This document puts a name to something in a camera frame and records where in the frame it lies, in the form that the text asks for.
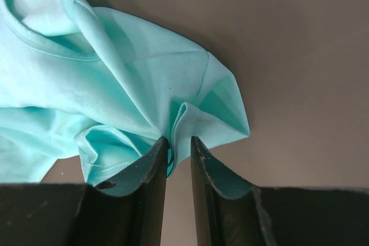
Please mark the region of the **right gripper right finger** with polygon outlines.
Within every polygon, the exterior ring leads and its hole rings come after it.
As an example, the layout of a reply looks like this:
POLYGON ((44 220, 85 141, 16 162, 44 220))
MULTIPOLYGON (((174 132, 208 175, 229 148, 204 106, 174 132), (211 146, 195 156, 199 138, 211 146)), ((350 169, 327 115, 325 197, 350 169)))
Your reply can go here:
POLYGON ((260 187, 191 139, 199 245, 367 245, 368 189, 260 187))

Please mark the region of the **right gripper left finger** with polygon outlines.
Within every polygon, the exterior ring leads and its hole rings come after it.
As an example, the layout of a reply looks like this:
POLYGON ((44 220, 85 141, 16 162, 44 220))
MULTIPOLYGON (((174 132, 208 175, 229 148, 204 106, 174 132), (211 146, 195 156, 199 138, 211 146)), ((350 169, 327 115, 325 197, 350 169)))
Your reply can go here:
POLYGON ((169 144, 96 186, 1 185, 2 245, 159 245, 169 144))

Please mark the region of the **teal t shirt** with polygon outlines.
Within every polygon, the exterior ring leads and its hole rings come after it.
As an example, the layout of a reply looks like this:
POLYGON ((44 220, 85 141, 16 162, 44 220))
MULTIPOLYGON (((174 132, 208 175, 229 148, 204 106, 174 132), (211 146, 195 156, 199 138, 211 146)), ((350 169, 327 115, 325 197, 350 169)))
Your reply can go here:
POLYGON ((86 0, 1 0, 1 182, 78 156, 95 186, 164 137, 167 172, 247 138, 234 75, 195 42, 86 0))

